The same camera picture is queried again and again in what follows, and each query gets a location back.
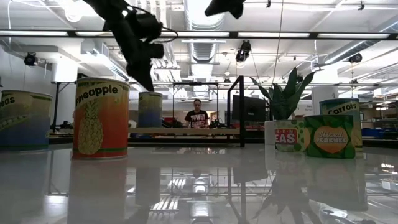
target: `glossy white floor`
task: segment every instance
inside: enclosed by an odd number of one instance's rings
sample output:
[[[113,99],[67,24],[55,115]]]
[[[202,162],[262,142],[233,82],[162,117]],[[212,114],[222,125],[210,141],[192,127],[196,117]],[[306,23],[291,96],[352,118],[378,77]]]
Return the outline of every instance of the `glossy white floor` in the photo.
[[[57,147],[0,154],[0,223],[398,223],[398,150],[341,160],[264,145],[130,148],[71,161]]]

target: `black t-shirt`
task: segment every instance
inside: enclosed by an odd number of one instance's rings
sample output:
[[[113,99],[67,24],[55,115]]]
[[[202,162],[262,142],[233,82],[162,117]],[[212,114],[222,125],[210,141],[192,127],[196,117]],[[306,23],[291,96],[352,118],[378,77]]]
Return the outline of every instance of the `black t-shirt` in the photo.
[[[189,111],[185,117],[191,123],[191,128],[204,128],[207,126],[206,120],[209,119],[206,111]]]

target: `computer monitor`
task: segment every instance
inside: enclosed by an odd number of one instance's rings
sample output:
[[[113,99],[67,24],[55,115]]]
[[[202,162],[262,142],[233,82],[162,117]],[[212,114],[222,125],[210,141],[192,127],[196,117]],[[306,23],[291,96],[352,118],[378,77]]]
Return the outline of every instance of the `computer monitor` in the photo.
[[[244,108],[240,106],[238,95],[233,96],[232,120],[240,120],[240,113],[244,111],[245,121],[265,122],[267,119],[266,101],[259,98],[244,97]]]

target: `text pineapple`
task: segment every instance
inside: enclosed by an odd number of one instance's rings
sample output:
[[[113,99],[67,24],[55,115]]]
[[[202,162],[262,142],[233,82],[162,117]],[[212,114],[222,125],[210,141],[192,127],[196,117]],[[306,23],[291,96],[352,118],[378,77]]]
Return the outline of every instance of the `text pineapple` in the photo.
[[[84,93],[82,93],[81,95],[79,95],[78,97],[76,97],[76,106],[78,106],[80,103],[84,102],[85,99],[91,97],[91,96],[95,96],[95,97],[99,97],[100,95],[107,95],[109,94],[118,94],[118,88],[116,87],[112,87],[112,85],[108,86],[102,86],[101,88],[92,88],[88,91],[85,91]]]

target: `air duct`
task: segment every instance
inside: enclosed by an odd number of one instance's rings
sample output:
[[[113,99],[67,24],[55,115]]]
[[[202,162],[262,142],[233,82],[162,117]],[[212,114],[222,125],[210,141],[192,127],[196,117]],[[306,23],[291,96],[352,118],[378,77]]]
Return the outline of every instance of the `air duct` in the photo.
[[[206,17],[204,11],[210,4],[211,0],[184,0],[185,8],[185,22],[187,30],[199,30],[199,31],[214,31],[220,30],[224,22],[224,14],[217,14],[214,16]],[[201,63],[191,65],[191,72],[194,77],[206,78],[210,80],[211,73],[213,71],[213,65],[204,64],[214,62],[215,53],[217,50],[217,44],[209,43],[191,43],[190,58],[192,62]],[[204,86],[196,86],[193,91],[198,91],[195,96],[205,96],[206,91],[203,89]]]
[[[373,32],[390,32],[395,33],[398,31],[398,16],[394,16],[392,19],[389,19],[387,22],[379,25],[377,28],[373,30]],[[344,47],[336,50],[333,53],[330,53],[324,58],[324,64],[333,64],[344,60],[354,54],[359,53],[360,51],[375,45],[380,42],[380,40],[365,40],[365,41],[352,41]]]

